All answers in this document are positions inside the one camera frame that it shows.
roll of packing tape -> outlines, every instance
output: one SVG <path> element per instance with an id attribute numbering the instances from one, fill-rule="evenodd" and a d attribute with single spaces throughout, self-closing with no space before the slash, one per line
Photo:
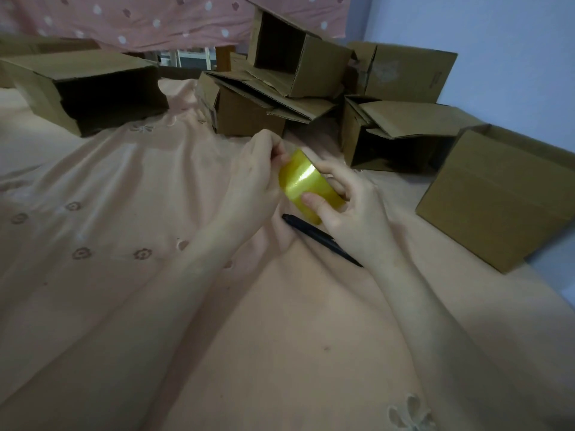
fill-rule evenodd
<path id="1" fill-rule="evenodd" d="M 321 219 L 305 206 L 301 201 L 301 194 L 311 192 L 320 195 L 335 209 L 346 203 L 300 149 L 292 155 L 290 162 L 279 170 L 279 186 L 309 222 L 316 225 L 321 223 Z"/>

polka dot fabric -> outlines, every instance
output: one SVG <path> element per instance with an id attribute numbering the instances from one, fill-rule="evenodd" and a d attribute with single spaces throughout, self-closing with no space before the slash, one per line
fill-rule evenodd
<path id="1" fill-rule="evenodd" d="M 350 0 L 253 0 L 343 37 Z M 234 45 L 249 39 L 245 0 L 4 0 L 0 32 L 91 38 L 131 51 Z"/>

hand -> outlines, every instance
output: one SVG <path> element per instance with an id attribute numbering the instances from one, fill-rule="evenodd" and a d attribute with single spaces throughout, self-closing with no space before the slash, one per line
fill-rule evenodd
<path id="1" fill-rule="evenodd" d="M 314 165 L 320 173 L 333 175 L 328 181 L 349 201 L 339 213 L 319 195 L 307 192 L 301 197 L 335 241 L 368 269 L 379 264 L 384 253 L 400 252 L 377 186 L 342 164 L 322 161 Z"/>
<path id="2" fill-rule="evenodd" d="M 270 130 L 255 134 L 232 163 L 228 189 L 215 221 L 241 245 L 269 219 L 279 202 L 279 169 L 289 162 L 281 137 Z"/>

person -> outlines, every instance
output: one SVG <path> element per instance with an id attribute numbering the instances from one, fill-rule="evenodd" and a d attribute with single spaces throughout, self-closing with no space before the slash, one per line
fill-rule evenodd
<path id="1" fill-rule="evenodd" d="M 276 210 L 282 196 L 277 174 L 287 161 L 282 140 L 270 131 L 245 144 L 211 222 L 125 305 L 7 399 L 0 429 L 137 429 L 212 281 Z M 335 211 L 315 194 L 302 200 L 375 278 L 438 427 L 546 429 L 402 253 L 377 187 L 339 163 L 316 167 L 332 175 L 347 209 Z"/>

forearm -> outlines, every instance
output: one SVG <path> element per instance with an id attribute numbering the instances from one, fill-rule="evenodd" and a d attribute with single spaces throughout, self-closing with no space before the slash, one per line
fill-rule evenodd
<path id="1" fill-rule="evenodd" d="M 442 430 L 544 430 L 419 271 L 392 251 L 372 272 L 404 334 Z"/>
<path id="2" fill-rule="evenodd" d="M 184 331 L 239 242 L 218 224 L 0 406 L 0 429 L 135 429 Z"/>

